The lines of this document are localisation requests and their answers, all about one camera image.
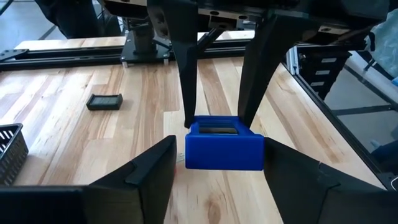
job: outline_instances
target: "black fabric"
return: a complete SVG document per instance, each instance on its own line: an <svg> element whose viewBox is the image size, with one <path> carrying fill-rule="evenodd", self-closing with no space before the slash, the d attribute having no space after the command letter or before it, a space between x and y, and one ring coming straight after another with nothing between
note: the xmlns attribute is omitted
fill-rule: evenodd
<svg viewBox="0 0 398 224"><path fill-rule="evenodd" d="M68 39L99 37L91 0L35 0L44 16Z"/></svg>

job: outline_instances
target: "black wire basket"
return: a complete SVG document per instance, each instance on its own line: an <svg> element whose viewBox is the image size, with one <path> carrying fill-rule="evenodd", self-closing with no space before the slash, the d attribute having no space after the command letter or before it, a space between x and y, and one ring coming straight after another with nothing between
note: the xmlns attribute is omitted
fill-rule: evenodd
<svg viewBox="0 0 398 224"><path fill-rule="evenodd" d="M25 163L28 148L22 124L0 126L0 185L11 185Z"/></svg>

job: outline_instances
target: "blue plastic container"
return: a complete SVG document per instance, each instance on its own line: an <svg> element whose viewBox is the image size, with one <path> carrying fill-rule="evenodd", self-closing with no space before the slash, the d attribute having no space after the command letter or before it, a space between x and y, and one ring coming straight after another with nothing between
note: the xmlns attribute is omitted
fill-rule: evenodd
<svg viewBox="0 0 398 224"><path fill-rule="evenodd" d="M237 116L196 116L185 136L187 169L263 170L264 137Z"/></svg>

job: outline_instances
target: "cable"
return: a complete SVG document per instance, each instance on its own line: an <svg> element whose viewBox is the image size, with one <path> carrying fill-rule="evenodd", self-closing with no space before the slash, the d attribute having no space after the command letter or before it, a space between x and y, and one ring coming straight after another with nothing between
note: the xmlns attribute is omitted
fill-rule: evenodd
<svg viewBox="0 0 398 224"><path fill-rule="evenodd" d="M397 179L398 179L398 177L394 178L394 180L391 181L391 187L392 187L395 191L397 191L397 189L393 186L392 183L393 183L394 181L396 181Z"/></svg>

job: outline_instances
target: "wooden tabletop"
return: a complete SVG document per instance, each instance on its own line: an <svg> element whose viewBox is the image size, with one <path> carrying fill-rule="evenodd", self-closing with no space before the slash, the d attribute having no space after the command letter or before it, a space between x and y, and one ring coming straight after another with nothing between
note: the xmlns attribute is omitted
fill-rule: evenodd
<svg viewBox="0 0 398 224"><path fill-rule="evenodd" d="M18 48L121 45L124 40L40 40ZM198 62L196 114L236 115L242 64L242 58ZM122 93L124 102L119 111L88 111L92 93ZM89 184L169 134L177 136L183 152L188 131L175 63L6 72L0 74L0 105L0 123L23 123L30 150L18 185ZM283 66L251 129L382 187ZM165 223L282 220L262 172L187 170L179 164Z"/></svg>

